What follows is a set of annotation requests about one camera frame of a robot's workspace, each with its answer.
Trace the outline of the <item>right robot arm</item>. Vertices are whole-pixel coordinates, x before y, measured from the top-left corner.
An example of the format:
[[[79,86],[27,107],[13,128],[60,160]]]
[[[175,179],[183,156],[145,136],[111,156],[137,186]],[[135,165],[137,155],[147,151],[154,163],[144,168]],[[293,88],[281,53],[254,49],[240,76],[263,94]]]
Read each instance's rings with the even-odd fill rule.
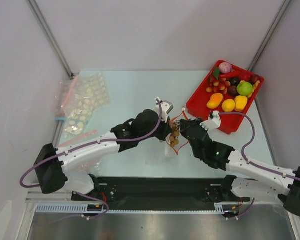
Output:
[[[247,157],[243,150],[213,141],[208,131],[215,129],[220,118],[203,121],[180,120],[180,133],[189,141],[195,158],[213,169],[239,173],[252,181],[232,177],[220,188],[221,196],[232,201],[235,197],[267,199],[282,204],[284,209],[300,217],[300,167],[296,170],[282,168]]]

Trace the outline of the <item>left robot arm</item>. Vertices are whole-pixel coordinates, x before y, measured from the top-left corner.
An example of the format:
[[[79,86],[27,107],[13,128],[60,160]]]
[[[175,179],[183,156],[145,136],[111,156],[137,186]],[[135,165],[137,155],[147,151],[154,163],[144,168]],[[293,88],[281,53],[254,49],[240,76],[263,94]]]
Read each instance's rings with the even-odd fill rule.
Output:
[[[83,145],[65,150],[58,150],[51,143],[44,145],[34,163],[41,192],[52,194],[66,189],[82,193],[89,200],[97,199],[100,187],[91,173],[97,161],[106,155],[136,148],[150,138],[165,141],[172,133],[169,121],[169,110],[146,109],[136,118]]]

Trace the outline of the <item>clear zip bag orange zipper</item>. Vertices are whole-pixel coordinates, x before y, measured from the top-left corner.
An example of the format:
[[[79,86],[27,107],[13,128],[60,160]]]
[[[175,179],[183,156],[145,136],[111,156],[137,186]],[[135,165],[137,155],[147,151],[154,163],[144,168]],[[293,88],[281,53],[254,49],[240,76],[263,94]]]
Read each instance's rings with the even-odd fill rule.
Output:
[[[181,113],[170,120],[170,126],[172,127],[172,123],[180,125],[180,120],[189,120],[184,106],[181,108]],[[189,143],[187,140],[182,138],[180,126],[179,132],[179,144],[175,147],[171,147],[169,144],[170,135],[166,141],[159,141],[157,138],[151,138],[148,144],[149,148],[146,149],[147,158],[145,160],[145,164],[151,166],[159,165],[163,162],[167,162],[169,159],[177,157],[181,149]]]

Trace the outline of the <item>orange yellow mango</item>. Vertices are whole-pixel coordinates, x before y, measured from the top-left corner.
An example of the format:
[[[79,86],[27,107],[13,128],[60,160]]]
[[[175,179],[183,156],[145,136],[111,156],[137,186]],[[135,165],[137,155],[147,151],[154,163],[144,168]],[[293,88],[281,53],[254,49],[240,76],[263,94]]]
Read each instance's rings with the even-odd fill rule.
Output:
[[[223,101],[223,98],[223,94],[214,93],[213,95],[211,95],[209,101],[206,104],[206,107],[211,110],[216,109]]]

